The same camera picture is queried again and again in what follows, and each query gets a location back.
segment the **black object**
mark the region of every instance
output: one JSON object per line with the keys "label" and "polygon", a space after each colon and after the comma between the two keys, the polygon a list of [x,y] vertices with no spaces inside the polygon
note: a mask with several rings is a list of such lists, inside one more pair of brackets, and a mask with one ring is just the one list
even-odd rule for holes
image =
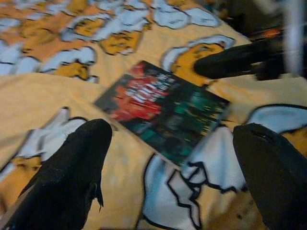
{"label": "black object", "polygon": [[111,126],[102,119],[69,134],[2,217],[0,229],[82,229],[92,200],[103,205],[101,170],[111,137]]}
{"label": "black object", "polygon": [[244,74],[256,74],[258,80],[276,79],[284,73],[283,42],[278,37],[235,46],[197,60],[194,71],[211,79]]}
{"label": "black object", "polygon": [[234,147],[264,224],[307,230],[307,160],[286,138],[256,124],[235,127]]}

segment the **bed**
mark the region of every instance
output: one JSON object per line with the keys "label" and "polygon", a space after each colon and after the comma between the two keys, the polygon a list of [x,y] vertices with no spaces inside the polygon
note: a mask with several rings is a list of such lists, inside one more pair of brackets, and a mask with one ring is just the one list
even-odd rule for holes
{"label": "bed", "polygon": [[116,124],[102,170],[104,207],[83,229],[264,230],[232,129],[260,123],[306,153],[307,83],[210,79],[196,60],[249,41],[191,0],[0,0],[0,212],[140,60],[229,100],[231,113],[178,171]]}

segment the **bedspread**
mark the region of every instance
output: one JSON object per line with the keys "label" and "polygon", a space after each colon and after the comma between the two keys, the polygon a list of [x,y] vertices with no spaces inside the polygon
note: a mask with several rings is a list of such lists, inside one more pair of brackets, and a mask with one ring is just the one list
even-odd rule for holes
{"label": "bedspread", "polygon": [[0,0],[0,213],[69,133],[94,118],[112,123],[93,101],[146,60],[210,84],[232,102],[231,113],[181,171],[113,124],[104,207],[93,201],[84,229],[265,229],[231,130],[260,123],[305,154],[306,81],[246,75],[211,82],[192,68],[248,42],[191,0]]}

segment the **book cover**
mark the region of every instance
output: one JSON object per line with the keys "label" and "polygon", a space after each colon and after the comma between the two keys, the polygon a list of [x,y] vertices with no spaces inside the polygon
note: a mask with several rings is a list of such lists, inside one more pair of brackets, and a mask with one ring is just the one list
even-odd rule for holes
{"label": "book cover", "polygon": [[124,74],[95,102],[178,167],[218,124],[228,104],[145,61]]}

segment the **fabric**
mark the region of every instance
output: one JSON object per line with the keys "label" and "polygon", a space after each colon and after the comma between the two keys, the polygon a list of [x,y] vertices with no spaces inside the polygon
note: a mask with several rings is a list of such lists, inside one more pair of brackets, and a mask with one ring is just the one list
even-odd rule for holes
{"label": "fabric", "polygon": [[[303,78],[258,82],[241,76],[212,82],[197,75],[192,66],[199,58],[249,41],[189,0],[0,4],[2,214],[69,133],[103,118],[114,130],[102,170],[104,207],[99,212],[94,200],[85,230],[265,229],[245,190],[231,130],[259,122],[304,153]],[[210,84],[210,91],[232,103],[224,126],[195,149],[180,172],[92,105],[140,60],[196,85]]]}

